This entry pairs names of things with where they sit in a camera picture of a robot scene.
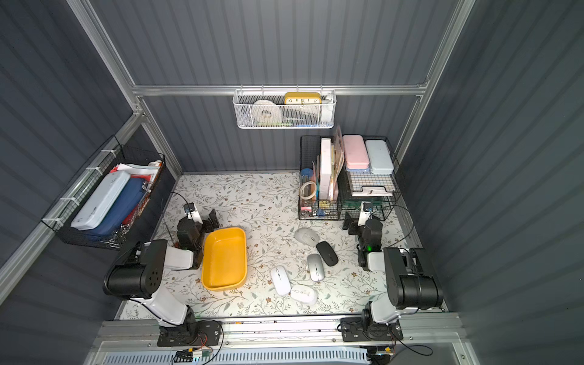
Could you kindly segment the black mouse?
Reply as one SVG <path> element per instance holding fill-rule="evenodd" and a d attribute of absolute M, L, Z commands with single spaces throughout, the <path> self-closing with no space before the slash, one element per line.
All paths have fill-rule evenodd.
<path fill-rule="evenodd" d="M 326 241 L 319 242 L 316 249 L 321 255 L 322 260 L 329 267 L 336 266 L 339 263 L 339 257 L 334 251 L 333 247 Z"/>

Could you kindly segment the grey egg-shaped mouse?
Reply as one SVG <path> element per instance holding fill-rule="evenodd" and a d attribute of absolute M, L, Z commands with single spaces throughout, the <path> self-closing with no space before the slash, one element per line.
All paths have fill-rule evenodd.
<path fill-rule="evenodd" d="M 294 238 L 307 246 L 315 247 L 321 242 L 319 235 L 310 228 L 299 228 L 295 234 Z"/>

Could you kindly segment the silver mouse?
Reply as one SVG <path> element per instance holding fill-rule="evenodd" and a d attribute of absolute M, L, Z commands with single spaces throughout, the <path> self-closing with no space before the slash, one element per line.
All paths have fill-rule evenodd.
<path fill-rule="evenodd" d="M 312 281 L 321 282 L 325 278 L 325 269 L 319 254 L 308 255 L 307 268 Z"/>

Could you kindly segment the white rounded mouse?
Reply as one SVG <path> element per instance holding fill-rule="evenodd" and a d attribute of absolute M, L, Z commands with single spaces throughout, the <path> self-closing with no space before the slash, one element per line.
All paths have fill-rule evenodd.
<path fill-rule="evenodd" d="M 303 284 L 295 284 L 290 289 L 290 297 L 295 301 L 312 306 L 316 304 L 318 296 L 312 287 Z"/>

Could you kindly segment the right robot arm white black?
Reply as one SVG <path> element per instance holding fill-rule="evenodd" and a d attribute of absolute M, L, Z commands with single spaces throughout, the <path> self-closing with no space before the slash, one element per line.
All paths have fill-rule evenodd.
<path fill-rule="evenodd" d="M 338 330 L 343 341 L 401 342 L 401 317 L 443 303 L 443 290 L 425 249 L 382 247 L 383 224 L 375 217 L 364 221 L 346 214 L 343 228 L 358 238 L 359 266 L 366 272 L 386 275 L 386 292 L 367 303 L 360 319 L 340 320 Z"/>

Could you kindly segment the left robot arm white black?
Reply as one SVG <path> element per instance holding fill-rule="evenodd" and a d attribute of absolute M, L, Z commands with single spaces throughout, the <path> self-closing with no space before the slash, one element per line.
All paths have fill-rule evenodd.
<path fill-rule="evenodd" d="M 219 227 L 215 210 L 205 220 L 184 217 L 177 226 L 177 236 L 188 243 L 185 249 L 169 246 L 166 240 L 126 243 L 104 276 L 105 294 L 138 304 L 155 316 L 159 326 L 157 346 L 200 348 L 219 344 L 221 324 L 196 319 L 193 310 L 162 283 L 165 269 L 199 269 L 205 235 Z"/>

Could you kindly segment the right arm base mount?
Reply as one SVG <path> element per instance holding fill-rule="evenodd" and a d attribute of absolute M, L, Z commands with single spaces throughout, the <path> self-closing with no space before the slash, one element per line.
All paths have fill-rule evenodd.
<path fill-rule="evenodd" d="M 393 342 L 403 339 L 398 322 L 365 324 L 361 318 L 345 317 L 340 319 L 337 330 L 344 342 Z"/>

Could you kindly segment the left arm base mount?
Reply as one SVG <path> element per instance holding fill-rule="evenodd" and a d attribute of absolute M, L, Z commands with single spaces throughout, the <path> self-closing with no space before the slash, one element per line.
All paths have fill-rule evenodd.
<path fill-rule="evenodd" d="M 221 338 L 221 323 L 206 319 L 174 327 L 161 326 L 157 346 L 161 348 L 215 346 L 220 343 Z"/>

